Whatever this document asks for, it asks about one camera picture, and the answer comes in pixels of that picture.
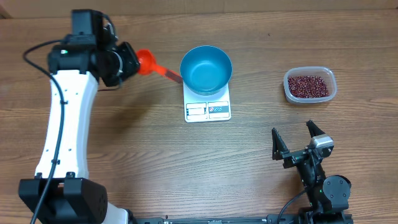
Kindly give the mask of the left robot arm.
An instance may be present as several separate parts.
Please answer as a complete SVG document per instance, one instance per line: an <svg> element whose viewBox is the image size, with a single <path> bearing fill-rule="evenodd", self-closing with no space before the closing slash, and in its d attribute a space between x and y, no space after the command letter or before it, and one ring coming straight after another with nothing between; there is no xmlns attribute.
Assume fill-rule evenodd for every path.
<svg viewBox="0 0 398 224"><path fill-rule="evenodd" d="M120 89L139 71L137 55L118 42L109 16L92 9L73 10L72 32L50 45L47 136L34 177L19 183L19 197L33 222L134 223L130 210L111 204L106 188L89 179L87 144L99 84Z"/></svg>

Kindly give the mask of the orange measuring scoop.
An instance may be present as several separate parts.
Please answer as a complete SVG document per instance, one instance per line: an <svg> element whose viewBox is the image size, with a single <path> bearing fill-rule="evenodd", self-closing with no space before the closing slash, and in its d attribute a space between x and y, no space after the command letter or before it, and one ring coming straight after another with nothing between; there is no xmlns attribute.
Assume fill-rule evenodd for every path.
<svg viewBox="0 0 398 224"><path fill-rule="evenodd" d="M158 65L155 56L150 50L140 49L136 52L139 61L138 74L140 75L150 75L155 72L169 80L175 81L179 84L183 83L182 77L177 73L161 65Z"/></svg>

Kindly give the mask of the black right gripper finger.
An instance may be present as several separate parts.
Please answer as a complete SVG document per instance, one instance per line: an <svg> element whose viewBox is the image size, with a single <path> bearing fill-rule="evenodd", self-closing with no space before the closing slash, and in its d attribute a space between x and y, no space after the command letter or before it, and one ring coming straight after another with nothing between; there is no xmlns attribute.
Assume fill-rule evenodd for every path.
<svg viewBox="0 0 398 224"><path fill-rule="evenodd" d="M312 120L308 120L306 125L312 138L325 134Z"/></svg>
<svg viewBox="0 0 398 224"><path fill-rule="evenodd" d="M272 159L281 160L284 158L284 154L288 154L288 150L285 142L282 140L279 132L276 128L272 129Z"/></svg>

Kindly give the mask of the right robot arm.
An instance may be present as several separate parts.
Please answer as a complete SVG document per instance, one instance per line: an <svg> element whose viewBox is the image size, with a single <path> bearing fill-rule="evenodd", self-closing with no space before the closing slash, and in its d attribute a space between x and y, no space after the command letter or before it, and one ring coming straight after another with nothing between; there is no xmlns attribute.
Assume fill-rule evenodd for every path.
<svg viewBox="0 0 398 224"><path fill-rule="evenodd" d="M297 169L303 190L290 199L280 210L276 223L353 223L349 208L351 182L342 175L326 176L322 161L331 155L333 139L312 120L306 122L311 136L304 149L291 152L276 128L272 129L272 158L282 160L285 169ZM302 195L307 195L309 207L301 208L296 215L286 214L286 209Z"/></svg>

